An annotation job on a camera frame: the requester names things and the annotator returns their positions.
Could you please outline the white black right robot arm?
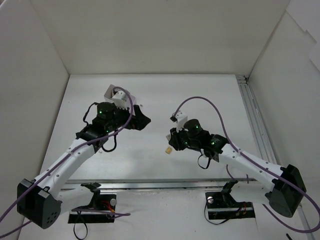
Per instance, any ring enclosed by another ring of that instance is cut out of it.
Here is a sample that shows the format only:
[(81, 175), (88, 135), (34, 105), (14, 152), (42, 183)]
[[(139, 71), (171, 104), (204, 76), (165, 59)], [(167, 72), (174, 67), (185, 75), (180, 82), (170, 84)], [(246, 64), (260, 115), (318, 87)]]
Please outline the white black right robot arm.
[(200, 153), (209, 161), (234, 167), (260, 182), (267, 192), (263, 199), (283, 217), (291, 218), (307, 191), (300, 171), (289, 164), (286, 167), (272, 164), (239, 148), (233, 148), (227, 138), (204, 130), (197, 119), (170, 118), (176, 124), (167, 136), (176, 151), (189, 149)]

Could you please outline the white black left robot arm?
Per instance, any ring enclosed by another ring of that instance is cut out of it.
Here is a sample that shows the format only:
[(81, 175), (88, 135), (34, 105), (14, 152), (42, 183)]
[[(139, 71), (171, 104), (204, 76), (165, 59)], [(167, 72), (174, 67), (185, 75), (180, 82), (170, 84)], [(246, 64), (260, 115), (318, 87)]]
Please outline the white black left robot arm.
[(120, 130), (143, 130), (151, 119), (137, 104), (121, 108), (111, 102), (97, 104), (97, 115), (78, 133), (70, 147), (45, 172), (17, 186), (17, 212), (42, 229), (53, 225), (59, 215), (85, 206), (100, 204), (98, 183), (83, 183), (74, 190), (61, 191), (67, 180)]

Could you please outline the yellow eraser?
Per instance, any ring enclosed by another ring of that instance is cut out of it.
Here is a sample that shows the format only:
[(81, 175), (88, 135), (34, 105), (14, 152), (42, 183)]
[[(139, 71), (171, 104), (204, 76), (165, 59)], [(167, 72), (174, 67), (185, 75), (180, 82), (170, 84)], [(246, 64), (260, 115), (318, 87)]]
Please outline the yellow eraser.
[(172, 152), (172, 148), (171, 148), (171, 147), (168, 147), (168, 148), (165, 150), (165, 152), (166, 152), (167, 154), (170, 154), (170, 153)]

